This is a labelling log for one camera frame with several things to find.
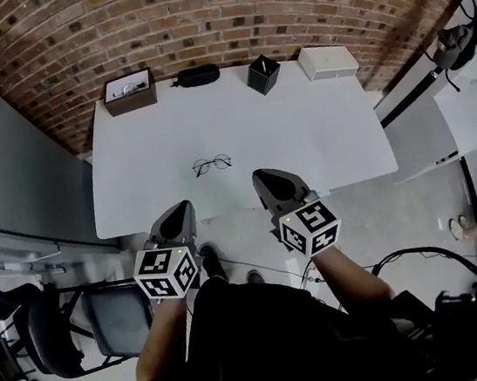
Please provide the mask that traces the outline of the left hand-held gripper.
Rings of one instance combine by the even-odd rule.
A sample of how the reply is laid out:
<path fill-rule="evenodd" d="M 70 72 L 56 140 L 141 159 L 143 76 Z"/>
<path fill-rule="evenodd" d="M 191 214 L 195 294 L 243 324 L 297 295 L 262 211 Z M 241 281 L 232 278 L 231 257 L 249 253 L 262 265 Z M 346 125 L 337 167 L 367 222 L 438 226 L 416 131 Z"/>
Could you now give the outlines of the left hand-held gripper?
<path fill-rule="evenodd" d="M 133 279 L 151 300 L 183 298 L 200 273 L 191 201 L 171 206 L 152 225 L 148 240 L 166 248 L 138 251 Z"/>

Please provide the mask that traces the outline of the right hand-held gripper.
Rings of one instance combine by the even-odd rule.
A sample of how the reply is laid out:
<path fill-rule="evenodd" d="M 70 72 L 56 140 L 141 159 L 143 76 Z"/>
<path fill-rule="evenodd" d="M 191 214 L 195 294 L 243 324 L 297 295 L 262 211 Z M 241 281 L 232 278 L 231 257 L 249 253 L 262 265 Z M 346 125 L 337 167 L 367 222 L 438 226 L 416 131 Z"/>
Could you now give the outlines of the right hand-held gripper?
<path fill-rule="evenodd" d="M 321 198 L 304 203 L 290 212 L 290 201 L 302 201 L 309 192 L 297 174 L 278 169 L 256 169 L 252 173 L 254 189 L 262 206 L 273 216 L 281 215 L 279 241 L 312 259 L 337 244 L 342 221 Z"/>

